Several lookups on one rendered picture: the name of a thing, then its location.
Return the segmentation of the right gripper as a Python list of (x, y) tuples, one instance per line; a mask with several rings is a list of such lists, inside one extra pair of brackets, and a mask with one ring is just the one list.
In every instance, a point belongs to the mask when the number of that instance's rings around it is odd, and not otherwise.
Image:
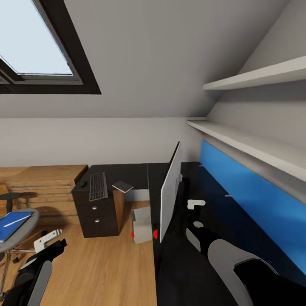
[(187, 218), (190, 214), (195, 214), (197, 217), (200, 216), (200, 206), (194, 206), (194, 209), (188, 209), (187, 206), (179, 205), (178, 202), (175, 204), (175, 211), (178, 211), (178, 215), (185, 216)]

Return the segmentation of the folder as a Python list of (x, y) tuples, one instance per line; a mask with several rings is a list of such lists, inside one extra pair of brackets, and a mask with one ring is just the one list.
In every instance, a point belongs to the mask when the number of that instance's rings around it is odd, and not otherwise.
[[(4, 243), (30, 215), (31, 212), (14, 212), (14, 213), (9, 213), (4, 217), (2, 217), (0, 219), (0, 243)], [(20, 221), (13, 223), (14, 221), (17, 220)], [(6, 226), (4, 228), (3, 226), (7, 224), (11, 225)]]

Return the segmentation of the monitor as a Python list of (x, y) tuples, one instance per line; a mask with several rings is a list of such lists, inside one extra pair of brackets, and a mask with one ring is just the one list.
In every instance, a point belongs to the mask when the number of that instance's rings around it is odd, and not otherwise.
[(184, 181), (182, 206), (188, 205), (190, 179), (184, 178), (180, 173), (181, 155), (181, 142), (178, 142), (158, 188), (158, 223), (153, 224), (153, 226), (158, 227), (158, 229), (154, 231), (153, 235), (159, 243), (162, 242), (170, 221), (177, 213), (177, 211), (175, 211), (175, 204), (178, 201), (176, 195), (181, 181)]

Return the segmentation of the notebook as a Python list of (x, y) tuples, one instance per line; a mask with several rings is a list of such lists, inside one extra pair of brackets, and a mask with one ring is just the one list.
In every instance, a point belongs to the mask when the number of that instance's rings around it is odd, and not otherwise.
[(112, 186), (117, 188), (118, 190), (121, 190), (122, 192), (125, 192), (125, 193), (133, 188), (133, 186), (129, 185), (128, 183), (126, 183), (124, 181), (119, 181), (119, 182), (113, 184)]

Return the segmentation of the swivel chair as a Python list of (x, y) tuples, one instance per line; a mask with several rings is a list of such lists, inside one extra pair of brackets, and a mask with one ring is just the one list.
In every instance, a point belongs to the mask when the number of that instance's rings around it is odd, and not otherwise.
[(47, 235), (47, 231), (40, 230), (32, 236), (25, 239), (34, 229), (40, 218), (40, 211), (35, 208), (27, 208), (12, 211), (13, 199), (20, 198), (23, 193), (6, 193), (0, 195), (0, 200), (7, 200), (7, 214), (18, 212), (31, 212), (31, 215), (17, 228), (17, 230), (4, 242), (0, 243), (0, 262), (7, 257), (5, 269), (3, 272), (3, 279), (0, 287), (0, 302), (6, 298), (7, 294), (3, 292), (7, 271), (10, 259), (14, 264), (19, 262), (17, 253), (35, 253), (35, 250), (18, 250), (23, 244), (31, 240), (33, 237), (42, 232), (42, 236)]

